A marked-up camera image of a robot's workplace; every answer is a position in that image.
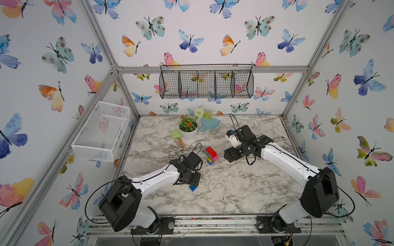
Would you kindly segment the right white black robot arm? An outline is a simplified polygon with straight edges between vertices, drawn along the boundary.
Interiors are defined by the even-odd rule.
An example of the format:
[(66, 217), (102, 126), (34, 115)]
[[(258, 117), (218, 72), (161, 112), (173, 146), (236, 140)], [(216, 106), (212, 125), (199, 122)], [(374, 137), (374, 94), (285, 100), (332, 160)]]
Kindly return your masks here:
[(245, 125), (228, 130), (226, 139), (232, 147), (224, 152), (224, 158), (232, 163), (253, 156), (269, 161), (285, 171), (303, 188), (301, 197), (281, 207), (273, 214), (273, 224), (279, 231), (295, 221), (313, 216), (322, 217), (340, 198), (336, 176), (329, 168), (320, 169), (281, 148), (266, 135), (257, 137)]

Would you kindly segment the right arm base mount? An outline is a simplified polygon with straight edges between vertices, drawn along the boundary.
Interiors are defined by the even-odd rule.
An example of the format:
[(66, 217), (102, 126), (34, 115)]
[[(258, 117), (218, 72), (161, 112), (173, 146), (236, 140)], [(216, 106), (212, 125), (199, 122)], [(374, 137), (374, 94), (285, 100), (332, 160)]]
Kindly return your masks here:
[(283, 208), (282, 206), (278, 211), (276, 211), (273, 215), (263, 215), (256, 217), (256, 229), (260, 234), (269, 234), (269, 233), (301, 233), (300, 226), (296, 226), (293, 223), (288, 224), (282, 219), (279, 215), (279, 211)]

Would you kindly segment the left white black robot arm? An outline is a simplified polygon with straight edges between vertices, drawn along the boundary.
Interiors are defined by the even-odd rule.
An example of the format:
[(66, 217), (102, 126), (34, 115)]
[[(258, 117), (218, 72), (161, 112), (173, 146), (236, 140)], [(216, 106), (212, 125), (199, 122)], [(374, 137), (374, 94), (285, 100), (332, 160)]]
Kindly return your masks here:
[(196, 153), (190, 152), (146, 176), (129, 179), (123, 175), (113, 182), (98, 207), (115, 232), (132, 225), (155, 234), (161, 227), (161, 217), (152, 207), (141, 206), (141, 201), (168, 184), (197, 187), (202, 163)]

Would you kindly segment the red long lego brick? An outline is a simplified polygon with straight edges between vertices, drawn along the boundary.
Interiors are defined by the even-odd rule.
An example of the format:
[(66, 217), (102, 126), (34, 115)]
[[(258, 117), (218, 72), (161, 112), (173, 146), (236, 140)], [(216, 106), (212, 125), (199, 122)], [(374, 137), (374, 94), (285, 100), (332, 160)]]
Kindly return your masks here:
[(217, 156), (216, 151), (212, 147), (207, 147), (206, 150), (209, 153), (210, 158), (214, 158), (215, 156)]

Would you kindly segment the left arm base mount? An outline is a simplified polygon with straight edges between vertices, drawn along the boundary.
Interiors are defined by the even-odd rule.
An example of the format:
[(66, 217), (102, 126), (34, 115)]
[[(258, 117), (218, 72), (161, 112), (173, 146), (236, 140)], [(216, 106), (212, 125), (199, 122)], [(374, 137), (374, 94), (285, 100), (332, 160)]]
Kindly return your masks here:
[(133, 235), (172, 235), (174, 228), (174, 217), (161, 217), (160, 219), (156, 219), (148, 228), (133, 225), (131, 233)]

